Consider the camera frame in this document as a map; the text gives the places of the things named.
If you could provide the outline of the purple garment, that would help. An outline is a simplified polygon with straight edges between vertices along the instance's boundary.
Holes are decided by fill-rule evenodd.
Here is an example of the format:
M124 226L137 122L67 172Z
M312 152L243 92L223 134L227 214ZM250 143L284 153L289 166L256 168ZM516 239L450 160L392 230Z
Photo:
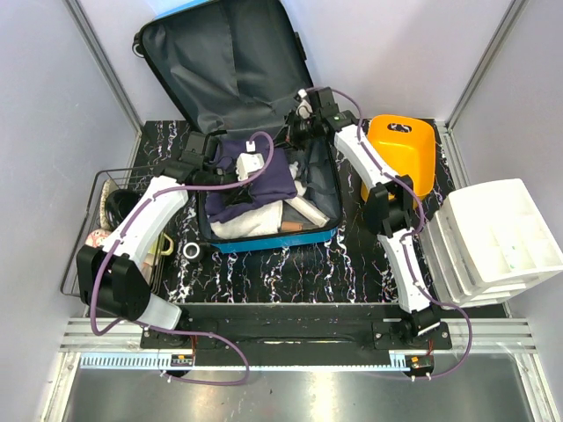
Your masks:
M264 162L267 160L269 142L259 136L254 140L256 152L260 153ZM246 153L246 145L243 141L225 140L222 147L217 150L214 159L219 160L218 167L223 170L235 170L236 160L241 153ZM228 222L245 212L263 207L278 200L292 199L296 196L294 179L289 170L289 163L283 149L274 149L272 160L266 170L251 184L241 189L247 192L243 199L236 203L228 204L228 191L208 192L205 200L205 213L209 222Z

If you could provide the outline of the white towel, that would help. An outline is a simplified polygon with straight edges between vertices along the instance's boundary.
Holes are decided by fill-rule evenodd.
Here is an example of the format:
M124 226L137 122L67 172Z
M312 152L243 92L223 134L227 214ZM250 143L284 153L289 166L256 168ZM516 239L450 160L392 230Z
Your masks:
M283 201L247 211L227 222L212 222L212 232L221 239L269 236L277 234L282 224Z

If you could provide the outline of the orange plastic basket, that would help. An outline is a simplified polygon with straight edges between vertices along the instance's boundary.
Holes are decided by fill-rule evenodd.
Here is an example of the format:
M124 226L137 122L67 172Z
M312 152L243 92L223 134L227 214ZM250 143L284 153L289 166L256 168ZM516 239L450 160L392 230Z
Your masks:
M400 176L408 175L424 200L435 182L435 131L430 123L406 116L381 114L364 120L369 143Z

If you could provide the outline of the blue fish-print suitcase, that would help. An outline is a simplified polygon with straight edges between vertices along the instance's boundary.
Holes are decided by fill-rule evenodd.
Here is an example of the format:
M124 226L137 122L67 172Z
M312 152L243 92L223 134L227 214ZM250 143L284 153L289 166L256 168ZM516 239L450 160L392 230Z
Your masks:
M281 222L301 222L301 232L221 239L205 213L207 193L197 199L201 238L223 253L259 251L331 240L342 220L340 178L329 141L292 149L282 141L283 123L300 89L312 85L301 41L278 1L194 1L145 24L135 37L158 82L190 126L203 134L247 142L265 137L283 149L303 196L330 221L322 228L283 200Z

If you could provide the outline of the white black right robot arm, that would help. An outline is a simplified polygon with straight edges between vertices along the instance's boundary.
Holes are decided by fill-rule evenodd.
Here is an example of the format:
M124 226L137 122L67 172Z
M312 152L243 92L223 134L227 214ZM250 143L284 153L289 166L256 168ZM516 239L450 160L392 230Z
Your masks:
M296 109L287 116L285 142L301 148L325 138L351 164L368 189L363 219L386 253L406 313L396 331L402 343L419 348L440 324L436 306L421 275L413 238L421 231L424 212L408 175L401 176L368 141L362 122L341 111L329 87L305 88L296 94Z

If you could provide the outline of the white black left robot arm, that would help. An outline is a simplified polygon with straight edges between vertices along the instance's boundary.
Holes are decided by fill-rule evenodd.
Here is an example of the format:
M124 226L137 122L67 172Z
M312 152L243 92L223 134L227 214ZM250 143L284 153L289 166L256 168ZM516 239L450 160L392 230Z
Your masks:
M77 252L80 299L90 311L100 309L130 322L160 327L159 337L172 348L189 340L190 327L180 321L180 308L151 292L142 269L167 223L187 204L190 191L237 181L233 171L218 169L221 134L190 133L179 155L154 168L143 196L103 244L86 244Z

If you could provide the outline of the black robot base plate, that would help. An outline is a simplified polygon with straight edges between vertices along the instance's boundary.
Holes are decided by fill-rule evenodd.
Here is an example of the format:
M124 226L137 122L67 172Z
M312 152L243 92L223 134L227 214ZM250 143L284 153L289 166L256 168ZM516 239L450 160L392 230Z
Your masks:
M435 305L415 316L398 304L344 303L188 303L170 334L149 324L148 348L177 348L180 331L195 331L201 348L211 349L226 338L249 344L349 344L375 350L449 350L457 332L476 336L488 323L505 322L500 305L442 309Z

